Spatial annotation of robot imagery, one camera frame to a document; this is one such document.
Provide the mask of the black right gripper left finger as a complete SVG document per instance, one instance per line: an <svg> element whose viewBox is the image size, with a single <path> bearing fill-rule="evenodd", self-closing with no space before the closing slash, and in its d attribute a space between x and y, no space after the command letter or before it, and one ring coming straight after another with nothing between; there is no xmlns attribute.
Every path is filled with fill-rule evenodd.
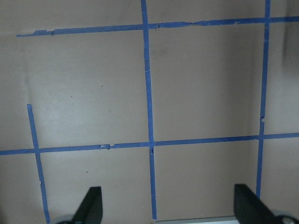
<svg viewBox="0 0 299 224"><path fill-rule="evenodd" d="M101 187L90 187L71 219L72 224L100 224L103 218Z"/></svg>

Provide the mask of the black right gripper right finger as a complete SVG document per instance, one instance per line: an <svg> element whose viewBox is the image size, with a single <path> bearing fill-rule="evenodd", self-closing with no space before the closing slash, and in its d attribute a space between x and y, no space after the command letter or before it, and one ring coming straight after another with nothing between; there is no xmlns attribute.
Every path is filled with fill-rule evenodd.
<svg viewBox="0 0 299 224"><path fill-rule="evenodd" d="M279 224L267 206L251 191L246 184L234 186L234 215L240 224Z"/></svg>

